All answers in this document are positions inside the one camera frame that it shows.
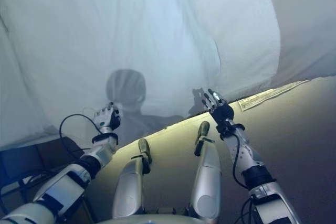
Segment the silver leg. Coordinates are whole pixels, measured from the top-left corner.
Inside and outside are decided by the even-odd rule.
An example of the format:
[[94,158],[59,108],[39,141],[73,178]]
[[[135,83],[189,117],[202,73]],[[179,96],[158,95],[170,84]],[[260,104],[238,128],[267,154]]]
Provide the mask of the silver leg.
[[113,201],[113,219],[144,212],[142,169],[142,157],[136,157],[125,165],[119,175]]
[[214,143],[204,141],[189,205],[192,217],[217,223],[221,203],[221,164]]

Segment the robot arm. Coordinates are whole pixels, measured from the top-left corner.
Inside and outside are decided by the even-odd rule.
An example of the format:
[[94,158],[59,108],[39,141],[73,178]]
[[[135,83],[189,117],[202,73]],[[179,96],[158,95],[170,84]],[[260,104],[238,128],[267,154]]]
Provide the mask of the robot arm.
[[120,117],[113,103],[97,112],[93,121],[102,134],[93,138],[90,151],[45,183],[32,203],[9,213],[1,224],[52,224],[68,219],[77,210],[84,190],[111,161],[118,144],[118,136],[112,131],[120,125]]
[[[233,161],[234,179],[249,190],[255,206],[256,223],[301,223],[293,206],[271,176],[260,155],[249,145],[244,126],[233,121],[234,111],[221,96],[209,89],[202,100],[209,113],[218,124],[220,138],[229,148]],[[236,173],[241,174],[245,184],[239,182]]]

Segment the floor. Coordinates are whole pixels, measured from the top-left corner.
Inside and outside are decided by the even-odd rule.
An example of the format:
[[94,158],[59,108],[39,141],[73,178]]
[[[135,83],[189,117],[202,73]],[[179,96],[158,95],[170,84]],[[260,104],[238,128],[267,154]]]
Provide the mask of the floor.
[[[303,223],[331,223],[336,209],[336,77],[302,84],[258,107],[241,112],[232,104],[235,122],[246,127],[251,145],[258,150],[277,178]],[[184,208],[188,205],[198,158],[194,141],[199,124],[211,123],[209,138],[216,141],[223,170],[220,223],[233,223],[247,191],[235,184],[225,144],[219,139],[208,113],[167,127],[147,137],[153,156],[152,171],[144,176],[145,207]],[[117,151],[87,190],[99,221],[111,218],[118,175],[137,142]]]

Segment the wire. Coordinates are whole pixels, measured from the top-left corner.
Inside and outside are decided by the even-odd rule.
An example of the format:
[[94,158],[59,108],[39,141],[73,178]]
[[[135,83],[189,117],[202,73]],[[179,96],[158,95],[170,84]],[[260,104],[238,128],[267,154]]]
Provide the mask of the wire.
[[74,151],[71,151],[72,153],[73,152],[80,152],[80,151],[85,151],[85,150],[89,150],[91,148],[81,148],[81,149],[77,149],[77,150],[74,150]]
[[100,133],[100,134],[103,134],[99,129],[98,127],[95,125],[95,123],[93,122],[93,120],[89,117],[87,117],[86,115],[83,115],[83,114],[71,114],[69,116],[67,116],[66,118],[64,118],[61,122],[61,124],[59,125],[59,130],[58,130],[58,133],[59,133],[59,138],[61,139],[61,144],[63,145],[64,149],[74,158],[74,159],[77,159],[78,157],[76,155],[73,154],[73,152],[76,152],[76,151],[80,151],[81,149],[78,149],[78,150],[75,150],[75,151],[71,151],[69,150],[69,148],[67,147],[67,145],[65,144],[65,141],[63,139],[63,136],[62,136],[62,126],[64,124],[64,121],[72,116],[75,116],[75,115],[78,115],[78,116],[83,116],[84,118],[88,119],[93,125],[94,127],[96,128],[96,130]]
[[244,221],[244,209],[245,209],[245,206],[247,205],[247,203],[249,203],[250,200],[251,200],[251,198],[248,198],[248,199],[244,202],[244,204],[243,204],[243,206],[242,206],[242,208],[241,208],[241,210],[240,210],[240,218],[241,218],[243,224],[245,224],[245,221]]
[[240,221],[241,218],[242,218],[242,217],[239,216],[233,224],[237,224],[237,223]]
[[244,184],[242,184],[241,182],[238,181],[237,177],[236,177],[236,166],[237,166],[237,161],[238,161],[238,156],[239,156],[239,150],[240,150],[240,140],[239,140],[239,137],[232,133],[233,136],[236,137],[237,139],[237,152],[236,152],[236,157],[235,157],[235,160],[233,162],[233,168],[232,168],[232,175],[233,175],[233,179],[235,180],[235,182],[237,182],[238,185],[244,187],[244,188],[247,188],[247,186],[245,186]]
[[250,200],[250,206],[248,207],[248,224],[252,221],[252,199]]

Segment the robot finger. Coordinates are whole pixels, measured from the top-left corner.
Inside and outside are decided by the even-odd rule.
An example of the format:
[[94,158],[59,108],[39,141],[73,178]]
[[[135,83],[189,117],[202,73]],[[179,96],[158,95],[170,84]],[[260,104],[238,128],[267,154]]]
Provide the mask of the robot finger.
[[202,99],[202,103],[204,104],[208,112],[213,112],[213,109],[206,103],[204,99]]
[[206,100],[210,103],[210,106],[212,109],[215,109],[216,108],[216,105],[215,103],[211,100],[211,98],[209,97],[209,95],[207,93],[204,93],[204,96],[206,98]]
[[208,92],[212,95],[213,99],[216,101],[218,106],[223,105],[223,100],[220,98],[217,92],[214,92],[212,89],[208,89]]

